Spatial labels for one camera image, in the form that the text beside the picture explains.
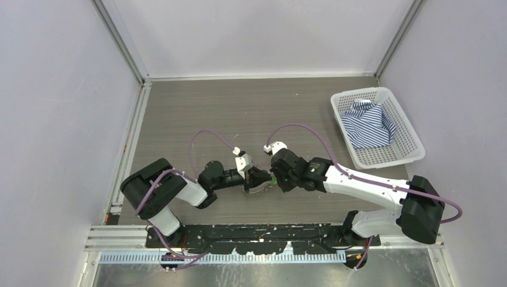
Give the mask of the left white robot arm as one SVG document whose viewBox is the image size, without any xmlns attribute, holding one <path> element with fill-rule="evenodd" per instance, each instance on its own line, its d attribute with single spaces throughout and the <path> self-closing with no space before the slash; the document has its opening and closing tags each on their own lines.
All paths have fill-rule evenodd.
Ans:
<svg viewBox="0 0 507 287">
<path fill-rule="evenodd" d="M 130 175 L 120 191 L 133 206 L 140 219 L 148 221 L 160 232 L 160 239 L 170 248 L 182 243 L 182 223 L 170 210 L 173 199 L 187 202 L 198 209 L 210 206 L 218 197 L 216 190 L 242 187 L 258 191 L 272 180 L 272 175 L 244 160 L 237 160 L 235 169 L 225 170 L 219 161 L 208 162 L 196 180 L 175 169 L 160 158 Z"/>
</svg>

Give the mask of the numbered metal key ring disc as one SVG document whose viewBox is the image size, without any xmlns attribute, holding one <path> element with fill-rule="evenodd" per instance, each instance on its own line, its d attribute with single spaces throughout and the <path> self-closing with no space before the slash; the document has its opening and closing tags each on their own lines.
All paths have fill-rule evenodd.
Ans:
<svg viewBox="0 0 507 287">
<path fill-rule="evenodd" d="M 263 193 L 269 188 L 274 187 L 270 181 L 274 176 L 268 164 L 256 164 L 247 173 L 246 179 L 240 188 L 242 191 L 249 195 L 254 196 Z"/>
</svg>

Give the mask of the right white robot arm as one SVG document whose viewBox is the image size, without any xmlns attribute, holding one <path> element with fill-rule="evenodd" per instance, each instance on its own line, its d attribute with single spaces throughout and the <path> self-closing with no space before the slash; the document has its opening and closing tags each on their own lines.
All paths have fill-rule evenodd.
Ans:
<svg viewBox="0 0 507 287">
<path fill-rule="evenodd" d="M 348 245 L 377 235 L 405 235 L 424 244 L 436 243 L 445 205 L 429 181 L 386 179 L 355 170 L 336 168 L 331 160 L 306 161 L 287 148 L 272 153 L 271 171 L 284 192 L 295 187 L 306 191 L 343 194 L 381 206 L 380 210 L 350 211 L 340 235 Z"/>
</svg>

